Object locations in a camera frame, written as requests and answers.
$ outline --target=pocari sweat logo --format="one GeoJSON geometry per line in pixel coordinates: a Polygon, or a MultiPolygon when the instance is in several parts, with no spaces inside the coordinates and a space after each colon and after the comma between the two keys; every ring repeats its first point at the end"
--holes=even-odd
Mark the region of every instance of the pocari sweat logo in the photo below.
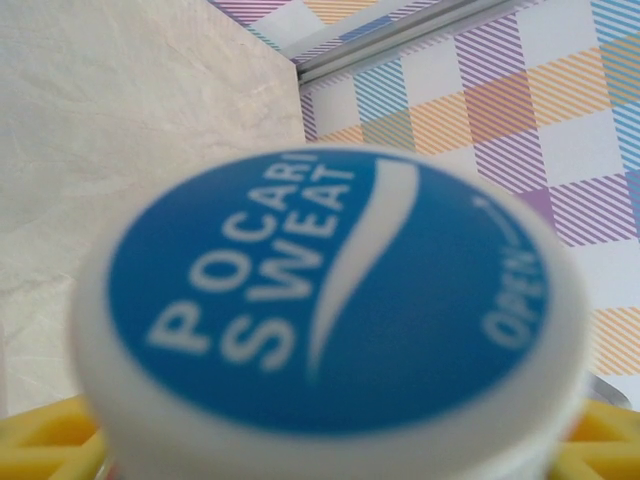
{"type": "Polygon", "coordinates": [[[528,234],[474,187],[402,157],[253,157],[175,187],[113,259],[116,330],[157,382],[255,427],[352,434],[489,390],[548,304],[528,234]]]}

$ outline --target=white wave graphic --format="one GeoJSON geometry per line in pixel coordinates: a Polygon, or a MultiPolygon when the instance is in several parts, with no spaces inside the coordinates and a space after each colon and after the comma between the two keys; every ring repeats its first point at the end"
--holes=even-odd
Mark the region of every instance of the white wave graphic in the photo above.
{"type": "Polygon", "coordinates": [[[338,252],[318,295],[311,323],[307,365],[311,381],[317,378],[327,341],[347,300],[413,210],[418,195],[418,178],[415,165],[376,160],[369,203],[338,252]]]}

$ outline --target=bottle cap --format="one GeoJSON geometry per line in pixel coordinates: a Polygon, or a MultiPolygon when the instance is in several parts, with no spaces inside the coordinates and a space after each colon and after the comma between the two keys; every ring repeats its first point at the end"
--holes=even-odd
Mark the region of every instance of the bottle cap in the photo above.
{"type": "Polygon", "coordinates": [[[72,316],[133,480],[534,478],[587,378],[582,283],[545,222],[382,148],[176,180],[99,242],[72,316]]]}

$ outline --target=checkered wallpaper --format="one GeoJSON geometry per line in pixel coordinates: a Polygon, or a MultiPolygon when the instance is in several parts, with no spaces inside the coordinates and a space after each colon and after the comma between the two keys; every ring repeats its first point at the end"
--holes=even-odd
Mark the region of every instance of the checkered wallpaper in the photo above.
{"type": "Polygon", "coordinates": [[[301,94],[309,141],[424,153],[536,209],[586,275],[597,371],[640,374],[640,0],[547,0],[301,94]]]}
{"type": "Polygon", "coordinates": [[[283,50],[326,30],[340,31],[329,35],[319,43],[300,51],[290,58],[294,63],[303,63],[313,57],[370,33],[382,26],[431,7],[441,0],[417,0],[398,2],[395,0],[208,0],[236,22],[276,50],[283,50]],[[389,6],[401,4],[392,9],[389,6]],[[374,16],[374,20],[357,23],[344,29],[340,22],[349,19],[367,8],[389,12],[374,16]]]}

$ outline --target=bottle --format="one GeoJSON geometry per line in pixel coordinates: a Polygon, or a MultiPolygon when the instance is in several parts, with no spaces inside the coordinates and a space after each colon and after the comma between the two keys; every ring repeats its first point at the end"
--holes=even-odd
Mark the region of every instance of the bottle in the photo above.
{"type": "Polygon", "coordinates": [[[537,214],[379,147],[258,153],[120,216],[72,309],[127,480],[543,478],[583,285],[537,214]]]}

